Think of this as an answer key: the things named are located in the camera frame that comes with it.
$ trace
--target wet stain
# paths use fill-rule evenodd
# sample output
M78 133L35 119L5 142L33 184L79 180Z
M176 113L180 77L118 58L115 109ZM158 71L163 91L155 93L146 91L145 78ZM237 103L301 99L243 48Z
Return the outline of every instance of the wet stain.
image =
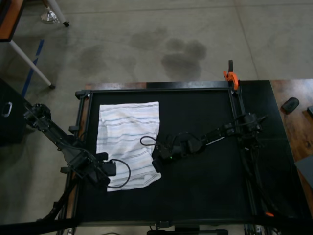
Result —
M134 34L130 45L144 50L155 49L168 36L166 28L157 28L155 31L144 31Z
M124 68L124 70L129 73L133 80L136 81L135 67L136 59L133 56L118 59L119 64Z
M187 43L184 51L187 55L197 60L203 60L206 57L205 45L196 40Z
M172 51L181 51L185 48L185 42L181 39L171 38L167 41L166 48Z
M199 62L183 53L165 55L161 63L166 75L175 81L196 80L201 74Z
M78 57L77 69L84 76L96 75L107 69L102 58L104 48L102 45L95 45L84 49Z
M164 55L161 64L166 75L175 81L194 81L200 78L200 60L206 57L206 47L193 40L184 43L182 40L171 39L166 47L181 52Z

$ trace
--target wooden edge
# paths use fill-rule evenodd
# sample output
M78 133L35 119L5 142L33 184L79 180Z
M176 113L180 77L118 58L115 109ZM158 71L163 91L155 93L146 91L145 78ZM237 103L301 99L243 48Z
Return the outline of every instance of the wooden edge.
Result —
M286 135L294 161L297 162L313 153L313 119L307 113L307 107L313 105L313 79L271 81ZM281 106L291 97L299 99L299 106L289 115L282 112ZM298 171L302 189L313 218L313 191L307 180Z

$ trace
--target wooden table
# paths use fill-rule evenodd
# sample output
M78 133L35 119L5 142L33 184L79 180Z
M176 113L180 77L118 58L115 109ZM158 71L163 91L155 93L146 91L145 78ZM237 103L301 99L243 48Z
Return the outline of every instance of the wooden table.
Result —
M297 97L300 100L300 105L289 115L285 115L280 111L281 118L285 131L287 133L291 150L295 162L307 157L313 153L313 119L308 115L306 109L313 105L313 79L309 80L286 80L286 81L271 81L271 86L275 95L278 109L290 97ZM103 84L88 84L86 90L118 90L118 89L145 89L147 83L103 83ZM89 100L85 101L80 123L79 135L85 131ZM304 177L300 175L301 183L311 215L313 215L313 191ZM66 218L73 217L74 198L76 191L71 193L68 201Z
M313 105L313 79L271 81L277 107L290 97L299 99L299 106L289 115L280 110L284 128L291 146L294 161L297 162L313 153L313 119L307 107ZM302 187L313 216L313 191L299 172Z
M53 7L58 18L63 22L63 24L68 27L69 23L65 20L58 4L55 0L48 0L49 4ZM55 86L44 76L44 74L36 67L27 55L22 51L21 48L12 40L15 33L15 29L19 23L20 17L22 15L26 0L11 0L10 7L4 17L2 24L0 25L0 42L8 42L12 48L24 59L26 63L39 75L39 77L51 88L54 89Z

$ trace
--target black cabinet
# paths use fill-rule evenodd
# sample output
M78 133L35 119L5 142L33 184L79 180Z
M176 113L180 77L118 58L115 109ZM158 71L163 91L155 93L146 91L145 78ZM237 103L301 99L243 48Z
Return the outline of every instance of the black cabinet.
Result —
M26 122L24 103L26 100L0 79L0 145L20 143Z

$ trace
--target white table leg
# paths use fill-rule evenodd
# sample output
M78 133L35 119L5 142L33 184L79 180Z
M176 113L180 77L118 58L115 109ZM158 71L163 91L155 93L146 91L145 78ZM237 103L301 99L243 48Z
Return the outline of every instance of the white table leg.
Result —
M54 13L57 15L59 21L65 25L65 27L69 26L69 22L66 21L64 15L62 14L62 11L59 8L59 5L55 0L47 0L50 4L51 8L53 9Z
M46 83L51 89L54 89L55 86L51 84L51 82L44 76L44 74L36 67L36 65L25 55L22 49L19 48L16 43L11 40L9 44L13 47L13 49L24 59L26 63L39 75L39 77Z

